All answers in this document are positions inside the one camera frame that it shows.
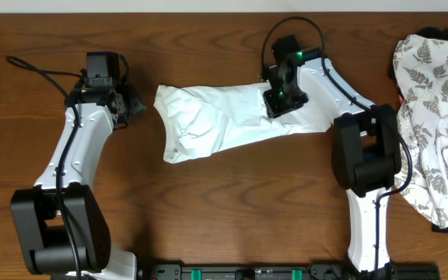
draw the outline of wooden table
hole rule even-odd
[[[149,263],[308,263],[341,260],[350,239],[348,199],[331,171],[331,131],[292,135],[179,164],[162,159],[156,87],[259,82],[265,34],[286,14],[0,15],[0,279],[45,279],[24,267],[9,202],[43,172],[64,125],[63,99],[35,73],[8,65],[77,72],[87,51],[116,51],[148,112],[108,139],[94,192],[113,242]],[[316,13],[338,72],[375,103],[398,106],[387,78],[398,40],[448,13]],[[288,23],[317,45],[313,29]],[[57,76],[71,89],[75,79]],[[431,232],[400,195],[391,199],[388,250],[397,262],[436,262],[448,280],[448,234]]]

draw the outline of gray and white fabric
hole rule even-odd
[[[411,35],[398,43],[394,70],[405,101],[397,116],[413,162],[404,198],[429,221],[448,227],[448,41]],[[395,183],[407,176],[402,170]]]

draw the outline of black control board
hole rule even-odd
[[[309,267],[198,267],[157,265],[150,280],[335,280],[342,279],[338,264]]]

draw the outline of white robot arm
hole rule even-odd
[[[366,107],[374,106],[374,103],[358,94],[333,68],[329,58],[325,59],[331,77],[345,89],[347,93],[355,97]],[[363,114],[364,110],[351,103],[330,79],[324,74],[320,58],[306,61],[297,70],[299,89],[305,92],[309,100],[316,101],[323,112],[332,120],[345,114]],[[367,131],[361,131],[360,136],[368,135]],[[364,198],[357,196],[353,190],[348,189],[348,201],[350,205],[351,239],[348,248],[348,258],[353,266],[360,272],[371,272],[375,268],[375,244],[376,244],[376,197],[387,191],[387,187],[380,187],[366,193]],[[378,268],[383,268],[390,262],[386,245],[386,218],[388,197],[380,202],[380,255]]]
[[[394,174],[401,168],[399,143],[392,133],[397,130],[396,116],[390,106],[374,106],[360,96],[323,61],[318,50],[299,51],[291,37],[273,45],[279,66],[263,73],[271,89],[264,93],[269,117],[278,117],[298,109],[309,99],[316,100],[333,121],[332,167],[340,186],[347,191],[350,205],[351,242],[348,249],[350,268],[344,264],[312,264],[308,267],[189,267],[177,264],[157,265],[144,273],[156,280],[327,280],[327,279],[399,279],[439,280],[438,268],[405,268],[398,274],[390,263],[386,246],[388,192]],[[329,69],[330,77],[325,75]],[[118,77],[117,55],[88,54],[88,79],[85,89],[74,89],[65,112],[65,127],[44,173],[34,188],[18,190],[11,209],[27,269],[32,274],[53,275],[52,279],[136,280],[140,270],[134,254],[111,246],[110,232],[92,194],[93,180],[101,150],[117,124],[145,109],[135,91]],[[368,114],[363,107],[371,107]],[[72,138],[63,166],[57,166],[65,144]],[[376,137],[376,144],[362,145],[361,137]],[[63,226],[48,227],[58,211],[57,176],[62,176],[63,208],[66,207],[77,257],[67,242]],[[376,218],[379,201],[379,215]]]

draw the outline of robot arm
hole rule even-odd
[[[358,94],[333,68],[331,61],[326,58],[325,63],[330,70],[330,74],[335,81],[344,88],[344,90],[351,96],[354,96],[360,103],[366,107],[374,106],[374,103],[367,100]],[[346,118],[351,116],[362,116],[364,110],[352,104],[333,83],[324,74],[320,58],[306,61],[304,65],[297,70],[297,81],[299,89],[307,93],[309,99],[316,102],[317,106],[323,108],[323,112],[334,122],[337,129],[339,127],[338,119],[345,115]],[[376,120],[371,119],[371,123],[376,124]],[[368,130],[360,131],[360,138],[369,136]],[[333,155],[335,162],[342,161],[340,155]],[[344,174],[338,174],[337,178],[344,177]],[[348,248],[348,258],[357,271],[367,271],[370,273],[375,268],[375,244],[376,244],[376,197],[387,191],[391,185],[380,187],[376,190],[366,192],[365,197],[359,197],[351,189],[347,190],[348,202],[350,206],[350,228],[351,239],[350,247]],[[387,252],[386,245],[386,218],[387,218],[387,202],[388,197],[385,197],[380,202],[380,254],[378,257],[378,268],[383,268],[390,263],[390,258]]]
[[[351,242],[348,259],[358,275],[372,275],[376,251],[378,271],[390,266],[386,246],[386,213],[388,197],[380,201],[379,244],[376,245],[376,206],[378,195],[394,185],[394,174],[401,168],[399,143],[391,135],[385,119],[394,126],[397,120],[388,105],[377,107],[358,94],[325,58],[331,78],[364,107],[379,114],[377,120],[352,102],[324,74],[319,49],[300,50],[293,36],[280,38],[272,45],[276,62],[266,71],[271,89],[264,93],[270,117],[278,117],[315,102],[331,119],[334,127],[332,166],[338,183],[347,191],[350,205]],[[365,146],[364,137],[376,137],[376,143]]]
[[[12,197],[13,220],[31,273],[75,275],[70,272],[75,270],[75,259],[64,226],[46,224],[60,214],[56,176],[62,176],[61,196],[82,274],[101,280],[134,280],[136,257],[111,246],[110,231],[92,189],[105,141],[117,124],[127,125],[126,121],[144,111],[145,106],[133,87],[124,83],[127,77],[121,82],[117,54],[88,53],[87,64],[86,87],[73,89],[66,100],[65,127],[51,161],[32,189],[18,190]],[[71,106],[79,113],[79,128],[62,172],[57,174],[58,161],[74,128]]]
[[[76,105],[81,116],[80,129],[74,137],[72,146],[68,152],[63,169],[63,188],[69,184],[77,183],[88,185],[93,189],[94,176],[100,159],[101,150],[107,138],[114,130],[114,122],[117,115],[112,114],[108,106],[96,103],[80,103]],[[56,165],[63,152],[72,129],[74,127],[74,114],[71,108],[65,112],[65,127],[60,141],[54,151],[50,163],[44,173],[37,179],[34,187],[43,190],[56,188]]]

